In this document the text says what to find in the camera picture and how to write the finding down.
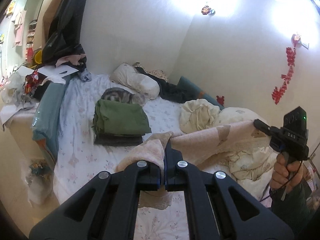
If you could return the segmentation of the person's right hand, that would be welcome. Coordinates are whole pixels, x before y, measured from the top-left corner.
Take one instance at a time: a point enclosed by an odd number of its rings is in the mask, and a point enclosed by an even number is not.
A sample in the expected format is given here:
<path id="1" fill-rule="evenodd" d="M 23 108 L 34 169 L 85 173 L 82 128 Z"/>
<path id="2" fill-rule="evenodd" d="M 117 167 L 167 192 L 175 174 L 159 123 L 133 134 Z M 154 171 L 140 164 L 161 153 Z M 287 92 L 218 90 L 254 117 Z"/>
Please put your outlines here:
<path id="1" fill-rule="evenodd" d="M 277 155 L 277 161 L 274 165 L 270 188 L 272 191 L 278 190 L 285 183 L 287 193 L 290 193 L 303 178 L 303 167 L 298 161 L 286 164 L 285 157 L 280 153 Z"/>

